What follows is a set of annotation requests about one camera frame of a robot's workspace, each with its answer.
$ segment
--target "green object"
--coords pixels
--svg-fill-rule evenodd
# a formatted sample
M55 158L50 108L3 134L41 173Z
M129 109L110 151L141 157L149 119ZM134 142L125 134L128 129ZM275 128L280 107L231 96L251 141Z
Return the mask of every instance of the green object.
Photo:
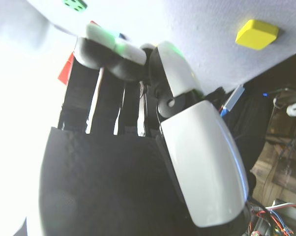
M63 3L78 12L83 12L87 8L87 4L82 0L63 0Z

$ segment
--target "hole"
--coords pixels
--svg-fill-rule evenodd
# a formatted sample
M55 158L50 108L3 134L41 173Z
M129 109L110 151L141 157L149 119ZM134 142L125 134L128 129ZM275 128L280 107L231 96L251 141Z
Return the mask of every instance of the hole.
M172 99L168 100L167 104L169 107L173 107L175 104L175 100L172 98Z

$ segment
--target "red object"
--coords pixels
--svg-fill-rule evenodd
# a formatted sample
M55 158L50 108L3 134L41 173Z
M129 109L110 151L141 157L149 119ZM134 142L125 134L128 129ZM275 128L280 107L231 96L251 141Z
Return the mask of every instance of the red object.
M70 71L71 71L73 61L74 61L74 54L72 53L69 56L63 70L59 74L59 80L65 85L67 85L67 82L69 80L69 75L70 75Z

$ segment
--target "bundle of wires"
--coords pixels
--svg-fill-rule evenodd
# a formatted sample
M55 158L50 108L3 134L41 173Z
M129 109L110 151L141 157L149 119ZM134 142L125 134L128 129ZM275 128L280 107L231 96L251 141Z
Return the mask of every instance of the bundle of wires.
M265 209L267 211L269 211L272 220L275 222L275 224L277 225L277 227L281 231L281 233L283 233L285 236L291 236L291 234L293 234L293 231L288 229L288 227L285 224L285 222L283 221L283 219L275 211L277 209L281 209L281 208L285 208L285 207L295 207L296 208L296 204L294 204L294 203L284 203L284 204L280 204L280 205L276 205L276 206L268 206L268 207L265 207ZM265 209L257 212L256 215L258 217L261 217L261 214L266 213Z

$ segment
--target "yellow object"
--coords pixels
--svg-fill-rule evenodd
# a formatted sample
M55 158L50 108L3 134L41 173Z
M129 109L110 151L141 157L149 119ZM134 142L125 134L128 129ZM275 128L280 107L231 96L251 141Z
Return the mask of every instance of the yellow object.
M252 19L237 33L236 43L261 50L277 38L278 30L277 26Z

